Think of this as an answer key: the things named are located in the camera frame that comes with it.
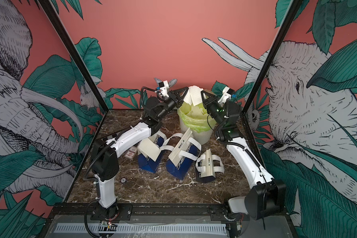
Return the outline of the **blue takeout bag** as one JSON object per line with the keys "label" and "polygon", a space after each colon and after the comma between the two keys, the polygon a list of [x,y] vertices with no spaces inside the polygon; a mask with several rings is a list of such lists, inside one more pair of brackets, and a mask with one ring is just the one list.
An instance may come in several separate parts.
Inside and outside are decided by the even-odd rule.
{"label": "blue takeout bag", "polygon": [[[175,147],[168,145],[169,141],[174,137],[180,138]],[[166,169],[168,173],[179,180],[185,178],[193,162],[198,159],[201,149],[202,145],[194,139],[191,129],[187,129],[184,134],[176,133],[172,135],[160,147],[161,151],[170,151],[168,161],[166,162]]]}
{"label": "blue takeout bag", "polygon": [[157,167],[159,166],[163,156],[163,152],[161,151],[160,147],[163,145],[166,139],[166,135],[161,131],[158,131],[154,135],[143,139],[139,143],[137,147],[137,161],[140,169],[151,173],[156,173]]}

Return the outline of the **dark takeout bag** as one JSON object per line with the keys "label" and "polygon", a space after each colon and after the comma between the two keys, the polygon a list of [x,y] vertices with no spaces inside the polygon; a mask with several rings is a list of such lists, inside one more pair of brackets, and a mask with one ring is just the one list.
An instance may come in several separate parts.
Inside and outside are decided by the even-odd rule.
{"label": "dark takeout bag", "polygon": [[195,162],[196,181],[210,183],[215,181],[216,173],[224,173],[224,165],[219,156],[213,155],[211,150],[206,150]]}

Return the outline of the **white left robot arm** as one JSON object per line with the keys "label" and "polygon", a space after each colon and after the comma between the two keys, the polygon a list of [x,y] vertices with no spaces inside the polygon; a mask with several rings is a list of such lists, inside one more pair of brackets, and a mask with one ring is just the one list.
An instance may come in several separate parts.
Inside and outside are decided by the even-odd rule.
{"label": "white left robot arm", "polygon": [[163,118],[173,109],[179,108],[189,91],[188,87],[168,91],[164,97],[147,99],[143,106],[143,116],[135,126],[129,126],[114,138],[95,141],[89,167],[83,177],[96,186],[97,198],[92,202],[92,220],[112,222],[120,214],[115,196],[114,180],[118,173],[119,158],[135,144],[156,134],[163,124]]}

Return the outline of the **white receipt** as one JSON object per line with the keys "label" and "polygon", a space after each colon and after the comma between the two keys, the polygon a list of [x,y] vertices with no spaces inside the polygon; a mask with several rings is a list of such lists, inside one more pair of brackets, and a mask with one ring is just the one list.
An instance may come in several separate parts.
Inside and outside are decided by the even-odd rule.
{"label": "white receipt", "polygon": [[148,138],[142,140],[137,148],[141,154],[146,158],[149,157],[153,161],[156,161],[160,155],[160,147]]}
{"label": "white receipt", "polygon": [[188,92],[186,93],[184,97],[184,102],[186,102],[189,105],[192,106],[197,106],[198,104],[202,104],[202,98],[201,98],[201,92],[203,91],[203,88],[200,88],[198,86],[190,86],[188,88]]}

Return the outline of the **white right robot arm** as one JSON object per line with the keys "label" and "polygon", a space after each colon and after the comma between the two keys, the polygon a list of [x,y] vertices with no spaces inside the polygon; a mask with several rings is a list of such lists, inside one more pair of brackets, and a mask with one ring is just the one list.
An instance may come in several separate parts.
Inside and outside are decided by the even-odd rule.
{"label": "white right robot arm", "polygon": [[264,219],[284,210],[286,185],[264,168],[249,148],[237,121],[241,106],[231,102],[228,94],[224,99],[207,91],[201,91],[201,99],[207,113],[216,121],[216,140],[224,144],[242,169],[250,191],[246,196],[229,199],[231,212],[248,214],[254,220]]}

